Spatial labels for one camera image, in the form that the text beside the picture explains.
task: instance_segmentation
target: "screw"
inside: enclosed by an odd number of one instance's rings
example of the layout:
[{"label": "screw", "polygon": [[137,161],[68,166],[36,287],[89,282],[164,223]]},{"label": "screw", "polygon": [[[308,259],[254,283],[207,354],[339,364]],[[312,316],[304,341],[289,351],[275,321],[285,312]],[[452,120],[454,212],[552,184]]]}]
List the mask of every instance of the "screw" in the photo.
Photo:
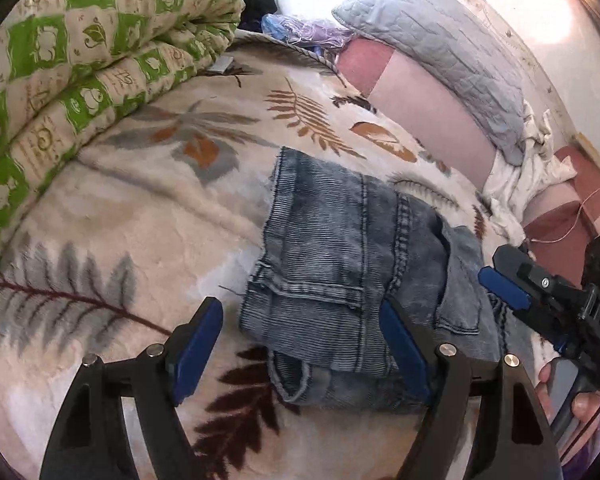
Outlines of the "screw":
[{"label": "screw", "polygon": [[82,366],[91,366],[94,365],[95,362],[98,360],[98,356],[96,354],[85,354],[84,357],[82,358]]},{"label": "screw", "polygon": [[504,362],[506,362],[506,364],[510,367],[515,368],[520,364],[520,359],[513,354],[507,354],[504,356]]},{"label": "screw", "polygon": [[458,352],[458,350],[456,350],[456,347],[450,343],[442,343],[442,345],[440,345],[438,349],[440,350],[440,353],[442,355],[446,355],[447,357],[456,355],[456,353]]},{"label": "screw", "polygon": [[146,348],[146,354],[149,357],[158,357],[162,355],[162,352],[164,352],[164,345],[160,343],[154,343]]}]

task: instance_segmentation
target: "plastic bag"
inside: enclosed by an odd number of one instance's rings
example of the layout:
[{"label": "plastic bag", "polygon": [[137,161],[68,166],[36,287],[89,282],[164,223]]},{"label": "plastic bag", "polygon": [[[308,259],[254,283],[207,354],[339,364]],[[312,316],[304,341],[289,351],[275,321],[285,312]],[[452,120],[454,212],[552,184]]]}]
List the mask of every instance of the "plastic bag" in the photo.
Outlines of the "plastic bag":
[{"label": "plastic bag", "polygon": [[354,36],[353,31],[330,20],[303,21],[284,14],[265,14],[262,31],[277,40],[303,47],[342,48]]}]

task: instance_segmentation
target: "hand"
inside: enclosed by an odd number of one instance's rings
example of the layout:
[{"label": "hand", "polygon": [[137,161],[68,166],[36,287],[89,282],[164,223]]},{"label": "hand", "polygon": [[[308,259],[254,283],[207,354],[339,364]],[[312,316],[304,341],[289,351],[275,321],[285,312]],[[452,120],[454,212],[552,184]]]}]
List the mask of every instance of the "hand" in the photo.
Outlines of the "hand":
[{"label": "hand", "polygon": [[[538,399],[540,400],[540,405],[544,410],[544,414],[547,418],[554,413],[554,409],[558,409],[559,406],[552,406],[551,400],[549,398],[549,392],[547,390],[546,384],[549,380],[549,375],[551,374],[551,363],[546,364],[540,373],[538,374],[538,379],[540,382],[538,386],[536,386],[536,394],[538,394]],[[589,421],[589,419],[595,415],[596,410],[600,406],[600,392],[593,392],[590,394],[578,394],[573,402],[571,403],[571,411],[573,415],[580,421],[576,431],[573,433],[571,438],[567,441],[566,445],[558,450],[558,454],[562,456],[565,449],[571,444],[574,438],[578,436],[584,425]],[[569,460],[571,460],[577,452],[579,452],[582,447],[589,441],[589,439],[596,432],[598,425],[600,424],[600,416],[589,426],[589,429],[584,433],[577,444],[573,446],[568,453],[568,455],[562,461],[562,464],[566,464]]]}]

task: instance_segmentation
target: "cable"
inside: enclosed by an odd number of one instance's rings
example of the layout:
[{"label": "cable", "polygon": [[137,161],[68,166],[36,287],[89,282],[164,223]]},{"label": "cable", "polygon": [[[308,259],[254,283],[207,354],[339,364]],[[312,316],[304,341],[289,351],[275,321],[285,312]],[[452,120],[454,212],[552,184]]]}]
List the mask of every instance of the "cable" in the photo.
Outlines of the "cable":
[{"label": "cable", "polygon": [[580,213],[582,212],[582,209],[584,208],[584,205],[587,203],[587,200],[589,200],[589,198],[591,198],[592,196],[594,196],[599,191],[600,191],[600,187],[597,190],[595,190],[593,193],[591,193],[589,196],[587,196],[586,199],[584,199],[582,201],[582,204],[580,204],[580,207],[578,208],[578,213],[576,214],[576,219],[573,222],[573,225],[571,226],[571,229],[569,229],[564,236],[561,236],[557,240],[537,240],[536,238],[531,238],[530,241],[538,243],[538,244],[555,244],[555,243],[563,241],[576,228],[576,225],[578,224],[578,219],[580,218]]}]

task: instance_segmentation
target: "fern leaf print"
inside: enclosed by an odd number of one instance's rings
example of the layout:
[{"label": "fern leaf print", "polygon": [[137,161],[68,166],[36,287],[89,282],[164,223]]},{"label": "fern leaf print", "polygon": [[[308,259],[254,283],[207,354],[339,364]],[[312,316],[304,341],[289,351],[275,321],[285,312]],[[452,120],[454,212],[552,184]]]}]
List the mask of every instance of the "fern leaf print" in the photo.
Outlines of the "fern leaf print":
[{"label": "fern leaf print", "polygon": [[369,101],[367,101],[364,97],[362,97],[362,95],[344,97],[334,95],[331,98],[331,102],[336,108],[340,108],[342,105],[352,104],[359,106],[360,108],[364,108],[365,110],[373,114],[378,113],[378,109],[375,106],[373,106]]},{"label": "fern leaf print", "polygon": [[[205,411],[214,418],[195,428],[200,437],[192,450],[205,463],[208,478],[216,480],[229,478],[229,465],[240,471],[247,450],[260,452],[261,423],[276,434],[280,432],[274,390],[267,370],[267,349],[258,346],[237,355],[251,363],[229,370],[220,377],[221,383],[233,388],[206,407]],[[279,404],[299,414],[297,406],[281,401]]]},{"label": "fern leaf print", "polygon": [[53,265],[45,247],[32,248],[25,237],[18,254],[5,261],[0,268],[0,344],[17,348],[18,354],[39,333],[43,347],[54,342],[59,354],[75,339],[84,340],[88,351],[99,352],[129,321],[170,334],[130,311],[136,280],[128,255],[106,282],[93,256],[81,263],[71,243]]},{"label": "fern leaf print", "polygon": [[447,196],[442,189],[435,189],[431,185],[413,180],[409,175],[396,173],[389,179],[389,183],[398,192],[413,195],[436,210],[448,208],[457,211],[460,209],[458,202],[452,197]]},{"label": "fern leaf print", "polygon": [[310,136],[311,140],[322,148],[330,149],[337,156],[340,152],[349,153],[357,158],[366,158],[347,146],[331,129],[324,107],[313,99],[297,94],[289,79],[286,80],[289,90],[272,90],[265,101],[274,105],[268,108],[271,112],[280,112],[275,120],[290,120],[287,128],[297,128],[298,137]]},{"label": "fern leaf print", "polygon": [[474,234],[478,240],[483,241],[486,233],[487,225],[484,221],[484,216],[480,210],[474,205],[475,221],[474,221]]}]

